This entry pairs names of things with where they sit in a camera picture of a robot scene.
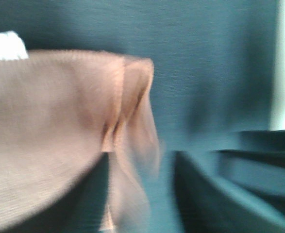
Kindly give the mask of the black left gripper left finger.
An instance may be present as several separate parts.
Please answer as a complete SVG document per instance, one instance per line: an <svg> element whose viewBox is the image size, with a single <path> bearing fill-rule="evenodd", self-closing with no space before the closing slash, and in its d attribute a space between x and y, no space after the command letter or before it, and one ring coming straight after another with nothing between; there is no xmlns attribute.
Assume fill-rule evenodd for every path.
<svg viewBox="0 0 285 233"><path fill-rule="evenodd" d="M98 233L108 193L108 153L52 206L6 233Z"/></svg>

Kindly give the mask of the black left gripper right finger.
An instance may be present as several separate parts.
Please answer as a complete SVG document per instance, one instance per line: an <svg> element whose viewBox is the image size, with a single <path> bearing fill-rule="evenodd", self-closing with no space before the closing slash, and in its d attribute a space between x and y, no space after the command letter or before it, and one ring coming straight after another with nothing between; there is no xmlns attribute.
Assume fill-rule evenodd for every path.
<svg viewBox="0 0 285 233"><path fill-rule="evenodd" d="M285 151L174 153L173 191L187 233L285 233Z"/></svg>

